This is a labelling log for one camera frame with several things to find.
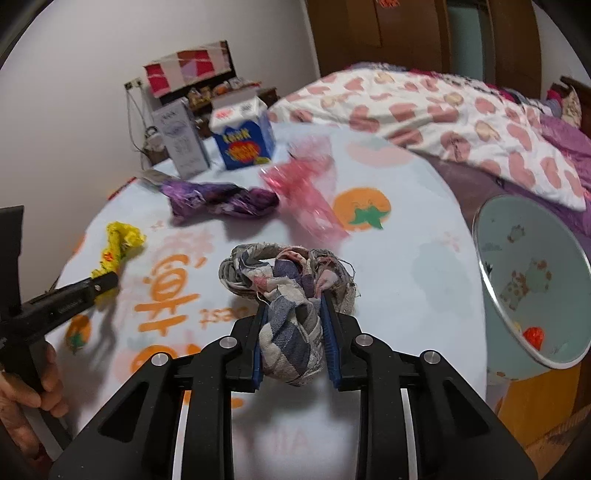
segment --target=finger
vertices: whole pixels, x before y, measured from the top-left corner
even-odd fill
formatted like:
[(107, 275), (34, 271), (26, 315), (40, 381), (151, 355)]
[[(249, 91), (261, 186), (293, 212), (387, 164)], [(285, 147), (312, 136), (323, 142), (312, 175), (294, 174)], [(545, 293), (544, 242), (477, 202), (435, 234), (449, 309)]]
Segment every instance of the finger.
[(41, 376), (41, 385), (46, 392), (52, 391), (60, 381), (60, 371), (56, 364), (47, 364)]
[(57, 419), (62, 418), (66, 413), (70, 411), (69, 405), (66, 403), (64, 399), (60, 400), (60, 402), (50, 410), (50, 413)]
[(29, 458), (34, 458), (39, 448), (39, 438), (29, 425), (25, 414), (12, 400), (0, 396), (0, 421), (14, 443)]
[(47, 357), (47, 362), (50, 364), (55, 364), (57, 362), (56, 349), (53, 348), (53, 345), (50, 343), (47, 343), (46, 357)]
[(8, 433), (12, 437), (14, 443), (16, 443), (21, 449), (25, 457), (35, 458), (37, 456), (41, 442), (28, 423), (17, 429), (9, 430)]
[(64, 384), (59, 381), (56, 387), (50, 392), (41, 394), (41, 408), (45, 411), (50, 411), (61, 400), (64, 391)]
[(39, 408), (41, 406), (39, 394), (17, 375), (0, 374), (0, 391), (7, 399), (27, 407)]
[(27, 418), (16, 402), (0, 395), (0, 421), (7, 430), (14, 430), (27, 423)]

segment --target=yellow plastic wrapper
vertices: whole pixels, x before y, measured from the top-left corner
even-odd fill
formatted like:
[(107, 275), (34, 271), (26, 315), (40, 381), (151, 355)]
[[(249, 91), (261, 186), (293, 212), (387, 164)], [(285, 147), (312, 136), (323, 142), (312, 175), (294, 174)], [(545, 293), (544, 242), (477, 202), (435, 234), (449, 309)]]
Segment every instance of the yellow plastic wrapper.
[[(146, 240), (146, 236), (133, 225), (112, 222), (107, 225), (107, 239), (108, 246), (100, 256), (100, 268), (92, 271), (90, 274), (92, 278), (100, 277), (108, 272), (119, 273), (122, 260), (129, 254), (130, 250), (141, 247)], [(109, 294), (111, 292), (99, 295), (96, 302), (99, 303)]]

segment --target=purple wrapper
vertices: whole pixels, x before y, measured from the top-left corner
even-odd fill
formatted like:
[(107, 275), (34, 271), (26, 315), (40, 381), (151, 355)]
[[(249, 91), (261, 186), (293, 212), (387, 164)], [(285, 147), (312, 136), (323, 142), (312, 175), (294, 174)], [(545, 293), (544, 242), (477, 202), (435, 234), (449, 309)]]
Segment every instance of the purple wrapper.
[(233, 183), (169, 180), (160, 187), (160, 191), (170, 201), (173, 223), (176, 225), (200, 212), (239, 218), (260, 218), (275, 211), (279, 205), (279, 198), (269, 190), (247, 190)]

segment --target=pink plastic bag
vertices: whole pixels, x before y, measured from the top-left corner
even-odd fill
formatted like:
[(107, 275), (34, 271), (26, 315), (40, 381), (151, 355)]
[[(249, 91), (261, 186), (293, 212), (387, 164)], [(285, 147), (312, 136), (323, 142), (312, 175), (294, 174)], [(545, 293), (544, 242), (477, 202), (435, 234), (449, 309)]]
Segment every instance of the pink plastic bag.
[(329, 137), (307, 137), (289, 146), (290, 160), (261, 171), (261, 178), (281, 198), (298, 223), (323, 244), (349, 236), (327, 198), (336, 185)]

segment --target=power outlet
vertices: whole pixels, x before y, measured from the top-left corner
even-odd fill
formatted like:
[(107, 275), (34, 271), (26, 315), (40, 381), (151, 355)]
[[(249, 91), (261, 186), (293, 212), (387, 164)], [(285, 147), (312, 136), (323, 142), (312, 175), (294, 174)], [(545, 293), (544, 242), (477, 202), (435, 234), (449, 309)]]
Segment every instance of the power outlet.
[(142, 81), (141, 78), (137, 77), (134, 78), (133, 80), (131, 80), (130, 82), (126, 82), (124, 84), (125, 90), (131, 90), (132, 88), (142, 88), (144, 85), (144, 82)]

